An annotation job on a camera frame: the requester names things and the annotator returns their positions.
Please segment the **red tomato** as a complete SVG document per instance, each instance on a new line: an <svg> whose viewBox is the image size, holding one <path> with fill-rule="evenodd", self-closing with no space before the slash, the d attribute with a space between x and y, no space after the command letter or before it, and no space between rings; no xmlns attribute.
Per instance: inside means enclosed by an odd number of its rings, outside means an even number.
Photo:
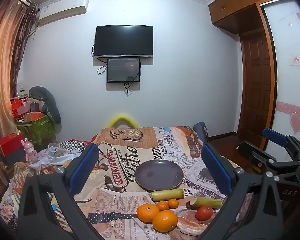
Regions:
<svg viewBox="0 0 300 240"><path fill-rule="evenodd" d="M198 221L205 221L209 220L213 215L213 208L210 206L204 205L201 206L197 211L196 211L196 219Z"/></svg>

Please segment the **dark red jujube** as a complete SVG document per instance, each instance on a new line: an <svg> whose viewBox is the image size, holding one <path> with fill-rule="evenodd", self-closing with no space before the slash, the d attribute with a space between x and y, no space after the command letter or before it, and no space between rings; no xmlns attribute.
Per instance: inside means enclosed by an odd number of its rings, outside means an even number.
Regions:
<svg viewBox="0 0 300 240"><path fill-rule="evenodd" d="M190 202L186 203L186 208L190 210L194 209L194 207L190 204Z"/></svg>

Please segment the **small mandarin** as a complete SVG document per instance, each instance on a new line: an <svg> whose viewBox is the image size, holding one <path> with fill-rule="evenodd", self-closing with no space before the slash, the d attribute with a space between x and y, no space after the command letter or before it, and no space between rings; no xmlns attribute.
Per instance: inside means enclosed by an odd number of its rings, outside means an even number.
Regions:
<svg viewBox="0 0 300 240"><path fill-rule="evenodd" d="M168 205L170 209L176 209L179 206L179 201L177 199L170 199Z"/></svg>
<svg viewBox="0 0 300 240"><path fill-rule="evenodd" d="M166 201L160 201L157 202L157 208L159 209L159 211L165 211L165 210L169 210L169 204Z"/></svg>

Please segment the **corn cob with cut end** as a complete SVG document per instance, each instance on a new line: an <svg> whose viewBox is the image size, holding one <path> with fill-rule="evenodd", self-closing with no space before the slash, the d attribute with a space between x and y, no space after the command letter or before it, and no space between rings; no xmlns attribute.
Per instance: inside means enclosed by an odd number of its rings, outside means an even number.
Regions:
<svg viewBox="0 0 300 240"><path fill-rule="evenodd" d="M154 202L168 201L170 199L182 199L184 198L183 189L161 190L153 191L151 193L151 199Z"/></svg>

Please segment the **large orange front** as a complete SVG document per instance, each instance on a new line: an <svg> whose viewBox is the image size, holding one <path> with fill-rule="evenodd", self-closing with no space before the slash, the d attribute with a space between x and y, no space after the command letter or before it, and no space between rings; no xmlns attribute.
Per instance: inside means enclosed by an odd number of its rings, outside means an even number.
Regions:
<svg viewBox="0 0 300 240"><path fill-rule="evenodd" d="M175 229L178 224L178 216L170 211L160 211L152 221L153 228L160 233L167 233Z"/></svg>

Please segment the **large orange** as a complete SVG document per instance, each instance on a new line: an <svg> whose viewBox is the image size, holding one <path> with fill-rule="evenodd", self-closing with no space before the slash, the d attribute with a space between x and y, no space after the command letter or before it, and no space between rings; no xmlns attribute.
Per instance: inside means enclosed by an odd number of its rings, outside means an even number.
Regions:
<svg viewBox="0 0 300 240"><path fill-rule="evenodd" d="M160 233L167 233L175 229L178 224L178 216L170 211L160 211L152 221L153 228Z"/></svg>
<svg viewBox="0 0 300 240"><path fill-rule="evenodd" d="M136 211L137 218L144 223L152 223L154 217L160 212L159 208L153 204L142 204Z"/></svg>

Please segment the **pink bunny toy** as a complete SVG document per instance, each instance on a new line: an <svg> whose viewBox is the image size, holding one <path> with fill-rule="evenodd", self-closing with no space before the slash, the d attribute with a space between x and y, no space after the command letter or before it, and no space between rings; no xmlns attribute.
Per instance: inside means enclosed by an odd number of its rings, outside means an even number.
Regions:
<svg viewBox="0 0 300 240"><path fill-rule="evenodd" d="M26 162L29 164L37 163L39 159L38 159L38 153L34 149L34 144L31 141L29 141L27 138L21 140L21 144L24 147Z"/></svg>

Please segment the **blue chair back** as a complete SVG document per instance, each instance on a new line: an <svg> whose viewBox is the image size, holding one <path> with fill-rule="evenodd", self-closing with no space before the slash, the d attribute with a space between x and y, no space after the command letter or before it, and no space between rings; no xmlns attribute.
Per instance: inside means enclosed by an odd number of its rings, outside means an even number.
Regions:
<svg viewBox="0 0 300 240"><path fill-rule="evenodd" d="M209 135L204 122L195 124L193 130L196 132L198 139L200 139L203 144L207 144L209 142Z"/></svg>

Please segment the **brown wooden door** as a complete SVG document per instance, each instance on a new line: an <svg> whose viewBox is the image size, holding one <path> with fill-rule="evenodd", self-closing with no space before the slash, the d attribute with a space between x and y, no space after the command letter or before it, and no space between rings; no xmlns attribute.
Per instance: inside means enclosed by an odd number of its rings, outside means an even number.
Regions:
<svg viewBox="0 0 300 240"><path fill-rule="evenodd" d="M270 57L263 31L241 36L243 97L238 136L260 147L270 104Z"/></svg>

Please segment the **red gift box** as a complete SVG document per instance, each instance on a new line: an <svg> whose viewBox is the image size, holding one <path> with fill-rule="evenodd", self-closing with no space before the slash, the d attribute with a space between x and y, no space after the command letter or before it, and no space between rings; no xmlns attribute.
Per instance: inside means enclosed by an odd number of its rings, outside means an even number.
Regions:
<svg viewBox="0 0 300 240"><path fill-rule="evenodd" d="M9 134L6 137L0 139L0 150L4 157L9 156L13 152L23 148L21 143L25 137L22 134Z"/></svg>

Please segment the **green cardboard box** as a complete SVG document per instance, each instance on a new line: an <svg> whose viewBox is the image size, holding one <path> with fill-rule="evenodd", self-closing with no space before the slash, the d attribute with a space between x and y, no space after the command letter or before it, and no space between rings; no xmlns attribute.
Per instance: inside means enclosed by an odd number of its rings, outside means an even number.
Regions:
<svg viewBox="0 0 300 240"><path fill-rule="evenodd" d="M42 146L44 142L55 136L55 128L48 115L28 122L16 119L15 123L17 129L21 130L24 137L32 141L35 146Z"/></svg>

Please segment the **newspaper print tablecloth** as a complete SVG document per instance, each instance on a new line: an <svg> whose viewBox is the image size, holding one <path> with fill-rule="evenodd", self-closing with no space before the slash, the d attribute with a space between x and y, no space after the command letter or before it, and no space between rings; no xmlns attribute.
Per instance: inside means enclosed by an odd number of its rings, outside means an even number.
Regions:
<svg viewBox="0 0 300 240"><path fill-rule="evenodd" d="M82 191L74 195L88 222L102 239L197 239L211 224L198 221L198 208L190 210L186 203L195 197L226 200L211 177L200 154L204 144L190 127L106 128L92 142L77 140L51 143L38 153L38 162L25 161L14 165L13 177L0 203L0 218L13 236L18 237L18 210L25 180L34 174L52 174L67 167L89 144L98 146L99 158ZM135 181L134 173L149 160L169 160L184 173L181 185L184 198L170 209L178 216L174 230L160 233L152 223L137 218L142 204L157 205L151 193ZM70 232L53 193L48 194L61 227Z"/></svg>

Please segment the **purple round plate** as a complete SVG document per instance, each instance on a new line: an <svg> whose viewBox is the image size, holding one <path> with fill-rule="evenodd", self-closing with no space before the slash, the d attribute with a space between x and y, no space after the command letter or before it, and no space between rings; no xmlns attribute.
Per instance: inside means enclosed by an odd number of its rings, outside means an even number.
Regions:
<svg viewBox="0 0 300 240"><path fill-rule="evenodd" d="M182 168L169 160L149 160L134 173L136 183L146 191L162 191L178 188L184 177Z"/></svg>

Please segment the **white sliding wardrobe door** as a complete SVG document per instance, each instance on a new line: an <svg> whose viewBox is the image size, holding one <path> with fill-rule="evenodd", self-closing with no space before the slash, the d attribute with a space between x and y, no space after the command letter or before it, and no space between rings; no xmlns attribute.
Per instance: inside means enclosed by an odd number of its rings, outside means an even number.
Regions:
<svg viewBox="0 0 300 240"><path fill-rule="evenodd" d="M300 139L300 7L281 0L263 7L277 66L277 96L272 129Z"/></svg>

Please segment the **grey plush pillow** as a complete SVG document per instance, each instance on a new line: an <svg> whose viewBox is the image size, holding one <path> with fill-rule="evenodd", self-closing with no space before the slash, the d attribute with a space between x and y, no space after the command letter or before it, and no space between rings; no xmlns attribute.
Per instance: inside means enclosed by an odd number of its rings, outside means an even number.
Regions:
<svg viewBox="0 0 300 240"><path fill-rule="evenodd" d="M49 115L55 124L58 125L61 123L61 116L57 108L55 98L49 90L44 87L34 86L29 90L29 96L33 99L44 102L42 106L43 112Z"/></svg>

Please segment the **wooden overhead cabinet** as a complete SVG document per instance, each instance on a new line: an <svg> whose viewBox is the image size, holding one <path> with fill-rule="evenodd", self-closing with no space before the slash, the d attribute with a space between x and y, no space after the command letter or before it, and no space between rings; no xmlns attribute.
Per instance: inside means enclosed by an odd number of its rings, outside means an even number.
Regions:
<svg viewBox="0 0 300 240"><path fill-rule="evenodd" d="M263 0L216 0L209 5L212 24L233 34L260 29L260 1Z"/></svg>

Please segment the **orange pink curtain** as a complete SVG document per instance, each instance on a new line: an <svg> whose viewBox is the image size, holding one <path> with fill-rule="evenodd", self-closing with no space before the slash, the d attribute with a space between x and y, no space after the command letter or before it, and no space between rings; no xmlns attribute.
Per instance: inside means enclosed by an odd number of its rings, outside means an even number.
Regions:
<svg viewBox="0 0 300 240"><path fill-rule="evenodd" d="M16 129L10 99L17 93L21 61L37 12L36 2L30 5L19 0L0 2L0 138ZM4 185L7 179L0 169L0 187Z"/></svg>

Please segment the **white air conditioner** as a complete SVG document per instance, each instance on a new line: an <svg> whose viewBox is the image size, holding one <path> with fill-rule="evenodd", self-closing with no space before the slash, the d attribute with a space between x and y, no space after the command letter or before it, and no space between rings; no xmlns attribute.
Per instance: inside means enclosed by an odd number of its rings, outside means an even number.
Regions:
<svg viewBox="0 0 300 240"><path fill-rule="evenodd" d="M42 7L38 18L39 25L46 25L68 17L85 14L89 0L60 0Z"/></svg>

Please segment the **small wall monitor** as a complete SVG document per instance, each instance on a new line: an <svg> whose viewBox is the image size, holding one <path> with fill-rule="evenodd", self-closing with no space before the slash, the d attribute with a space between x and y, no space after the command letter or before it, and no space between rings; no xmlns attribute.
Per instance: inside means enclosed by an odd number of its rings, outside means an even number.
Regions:
<svg viewBox="0 0 300 240"><path fill-rule="evenodd" d="M107 83L140 82L140 60L134 58L107 59Z"/></svg>

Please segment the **large wall television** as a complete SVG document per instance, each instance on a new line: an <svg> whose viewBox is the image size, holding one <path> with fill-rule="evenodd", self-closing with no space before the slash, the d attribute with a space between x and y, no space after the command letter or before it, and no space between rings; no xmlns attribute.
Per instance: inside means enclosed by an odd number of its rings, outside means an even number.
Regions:
<svg viewBox="0 0 300 240"><path fill-rule="evenodd" d="M96 27L94 58L153 57L150 25L100 25Z"/></svg>

